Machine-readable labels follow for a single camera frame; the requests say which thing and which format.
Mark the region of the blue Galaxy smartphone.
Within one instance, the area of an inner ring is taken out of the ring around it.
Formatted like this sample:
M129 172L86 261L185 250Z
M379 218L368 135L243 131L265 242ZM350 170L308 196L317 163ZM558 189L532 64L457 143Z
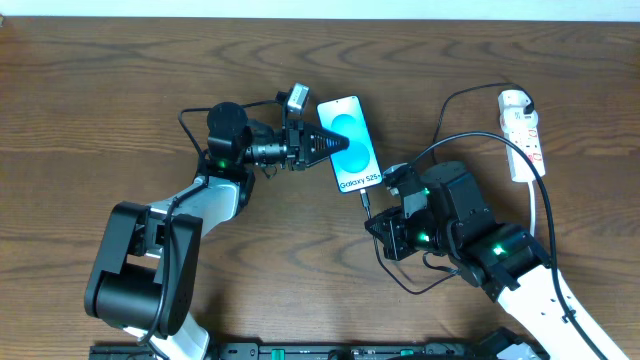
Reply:
M331 164L341 193L359 191L382 182L382 175L365 116L357 96L320 103L317 113L323 128L349 140L333 154Z

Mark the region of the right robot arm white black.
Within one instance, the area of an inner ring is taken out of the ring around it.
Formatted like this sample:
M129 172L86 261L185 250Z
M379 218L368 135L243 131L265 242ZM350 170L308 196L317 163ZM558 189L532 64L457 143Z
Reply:
M448 257L457 275L481 288L553 359L625 358L531 233L495 220L463 163L441 163L422 175L402 165L386 172L384 183L400 203L365 228L381 241L385 258L400 261L418 251Z

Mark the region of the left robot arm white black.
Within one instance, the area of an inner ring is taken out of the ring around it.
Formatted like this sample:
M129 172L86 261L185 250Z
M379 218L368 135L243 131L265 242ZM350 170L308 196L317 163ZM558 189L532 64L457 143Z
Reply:
M207 146L192 184L147 205L110 213L84 295L86 313L136 337L154 359L204 359L211 336L190 314L201 240L239 214L254 167L305 170L349 146L346 137L282 110L275 131L223 102L206 109Z

